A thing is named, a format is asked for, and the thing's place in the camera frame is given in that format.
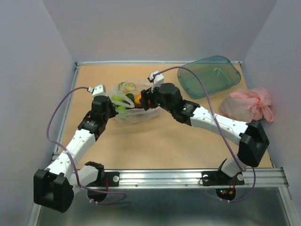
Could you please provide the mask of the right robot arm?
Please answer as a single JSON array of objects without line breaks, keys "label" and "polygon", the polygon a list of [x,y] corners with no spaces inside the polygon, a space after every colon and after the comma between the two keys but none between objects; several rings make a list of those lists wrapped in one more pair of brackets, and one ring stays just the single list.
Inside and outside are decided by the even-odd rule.
[{"label": "right robot arm", "polygon": [[183,99],[180,90],[172,83],[142,90],[139,101],[145,110],[161,107],[179,123],[206,129],[221,135],[224,141],[230,140],[238,145],[238,153],[231,153],[218,170],[203,172],[203,186],[229,185],[247,167],[258,167],[269,146],[269,139],[259,121],[236,121],[212,113]]}]

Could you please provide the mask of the clear plastic bag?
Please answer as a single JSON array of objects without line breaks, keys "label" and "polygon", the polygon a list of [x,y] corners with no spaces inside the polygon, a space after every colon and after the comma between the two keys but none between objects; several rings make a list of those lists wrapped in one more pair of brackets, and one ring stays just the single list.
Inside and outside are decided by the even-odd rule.
[{"label": "clear plastic bag", "polygon": [[133,123],[146,121],[156,116],[159,116],[160,113],[162,112],[162,110],[159,108],[149,109],[147,111],[144,109],[135,109],[135,101],[129,99],[126,96],[127,93],[124,92],[124,85],[127,83],[133,83],[136,85],[135,91],[128,92],[128,93],[132,93],[134,97],[139,95],[142,90],[151,87],[151,84],[146,80],[127,80],[127,81],[120,82],[119,84],[111,88],[108,94],[110,99],[113,96],[119,96],[123,98],[125,101],[124,104],[120,104],[120,105],[114,104],[115,109],[117,109],[118,106],[124,106],[127,108],[124,111],[118,112],[118,115],[115,116],[115,120],[120,124],[133,124]]}]

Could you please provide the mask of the red grape bunch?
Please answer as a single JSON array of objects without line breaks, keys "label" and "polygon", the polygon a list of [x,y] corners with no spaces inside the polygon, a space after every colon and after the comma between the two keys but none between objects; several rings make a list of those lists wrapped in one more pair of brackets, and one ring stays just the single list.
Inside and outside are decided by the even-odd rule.
[{"label": "red grape bunch", "polygon": [[142,104],[135,104],[135,109],[143,109],[143,105]]}]

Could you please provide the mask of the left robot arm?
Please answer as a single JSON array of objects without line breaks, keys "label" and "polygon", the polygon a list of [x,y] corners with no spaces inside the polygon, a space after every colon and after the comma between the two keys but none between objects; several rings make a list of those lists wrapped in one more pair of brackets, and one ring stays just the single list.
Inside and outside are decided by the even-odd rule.
[{"label": "left robot arm", "polygon": [[76,165],[104,132],[108,120],[117,112],[107,95],[95,96],[91,110],[86,114],[66,149],[46,169],[39,169],[33,176],[35,204],[66,212],[75,194],[89,184],[104,182],[104,166],[89,161],[80,170]]}]

